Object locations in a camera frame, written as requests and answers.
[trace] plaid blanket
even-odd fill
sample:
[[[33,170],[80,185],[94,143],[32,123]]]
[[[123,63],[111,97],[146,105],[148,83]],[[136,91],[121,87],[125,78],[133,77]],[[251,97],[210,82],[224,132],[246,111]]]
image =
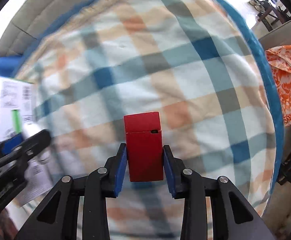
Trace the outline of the plaid blanket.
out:
[[[37,121],[54,136],[54,182],[115,155],[124,115],[158,111],[175,157],[227,176],[263,213],[274,123],[250,47],[215,0],[97,0],[44,38],[17,78],[36,85]],[[107,199],[111,238],[179,238],[183,200],[166,181],[131,183],[128,173]]]

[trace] metal screw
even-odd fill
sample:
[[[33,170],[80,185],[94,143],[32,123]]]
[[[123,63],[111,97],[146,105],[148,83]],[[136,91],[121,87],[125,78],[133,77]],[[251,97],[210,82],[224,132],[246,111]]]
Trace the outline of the metal screw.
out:
[[[221,176],[221,177],[219,178],[219,180],[220,180],[220,182],[222,182],[222,183],[227,183],[227,182],[229,181],[229,179],[228,179],[226,176]]]
[[[16,151],[20,150],[21,148],[22,148],[21,146],[18,146],[13,151],[16,152]]]
[[[64,176],[64,177],[62,177],[61,180],[62,180],[62,182],[67,183],[67,182],[69,182],[71,180],[71,177],[70,176]]]
[[[105,168],[105,167],[98,168],[98,173],[105,174],[106,172],[107,172],[107,168]]]
[[[185,175],[191,175],[191,174],[192,174],[192,170],[191,170],[191,169],[184,169],[184,170],[183,170],[183,173],[184,173]]]
[[[33,155],[33,151],[32,150],[28,150],[26,153],[28,154],[28,156]]]

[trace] cardboard box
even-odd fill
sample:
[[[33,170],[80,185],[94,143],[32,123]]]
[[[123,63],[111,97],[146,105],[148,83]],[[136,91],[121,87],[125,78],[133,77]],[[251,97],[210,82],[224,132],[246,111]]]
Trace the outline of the cardboard box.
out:
[[[25,122],[33,121],[33,84],[0,77],[0,141],[22,131]]]

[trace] orange patterned cloth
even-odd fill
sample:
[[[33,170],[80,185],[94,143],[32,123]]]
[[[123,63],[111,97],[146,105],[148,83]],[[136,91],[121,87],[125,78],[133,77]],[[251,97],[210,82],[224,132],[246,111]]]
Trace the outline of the orange patterned cloth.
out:
[[[291,45],[278,46],[265,52],[278,89],[284,125],[291,124]]]

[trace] red block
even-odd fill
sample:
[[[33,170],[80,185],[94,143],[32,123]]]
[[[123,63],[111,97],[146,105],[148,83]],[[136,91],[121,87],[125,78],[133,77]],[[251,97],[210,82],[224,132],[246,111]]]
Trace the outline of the red block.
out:
[[[163,180],[159,112],[124,116],[131,182]]]

